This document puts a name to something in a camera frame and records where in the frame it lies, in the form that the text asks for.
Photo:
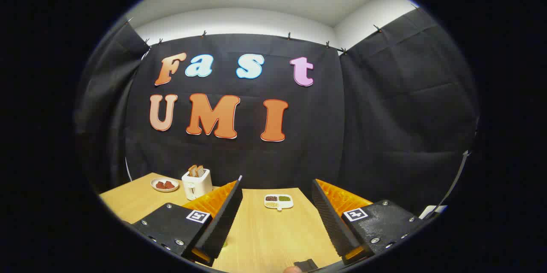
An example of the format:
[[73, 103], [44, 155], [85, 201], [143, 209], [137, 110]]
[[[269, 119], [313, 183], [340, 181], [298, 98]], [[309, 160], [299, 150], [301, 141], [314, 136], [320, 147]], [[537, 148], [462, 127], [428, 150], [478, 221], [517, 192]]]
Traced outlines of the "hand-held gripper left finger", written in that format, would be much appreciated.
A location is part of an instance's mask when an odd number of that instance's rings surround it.
[[240, 207], [241, 177], [185, 205], [164, 203], [132, 227], [178, 257], [211, 267]]

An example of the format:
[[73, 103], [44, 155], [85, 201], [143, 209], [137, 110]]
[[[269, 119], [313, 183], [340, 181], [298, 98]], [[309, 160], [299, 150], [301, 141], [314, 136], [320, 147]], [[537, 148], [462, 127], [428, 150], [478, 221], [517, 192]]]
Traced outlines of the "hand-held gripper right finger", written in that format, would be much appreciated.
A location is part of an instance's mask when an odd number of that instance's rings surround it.
[[414, 234], [424, 220], [395, 202], [371, 202], [323, 180], [312, 182], [313, 203], [345, 265], [381, 254]]

